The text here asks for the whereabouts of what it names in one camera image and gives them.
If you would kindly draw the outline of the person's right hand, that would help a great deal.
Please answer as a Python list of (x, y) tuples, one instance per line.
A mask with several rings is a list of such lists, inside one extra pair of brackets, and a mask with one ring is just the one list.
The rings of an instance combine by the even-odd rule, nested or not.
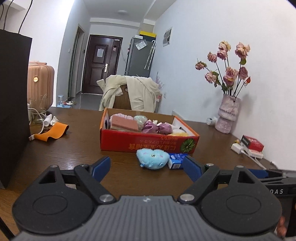
[(285, 226), (285, 217), (284, 216), (282, 216), (280, 218), (280, 221), (277, 224), (276, 233), (277, 233), (277, 236), (282, 239), (285, 238), (285, 236), (286, 236), (287, 228)]

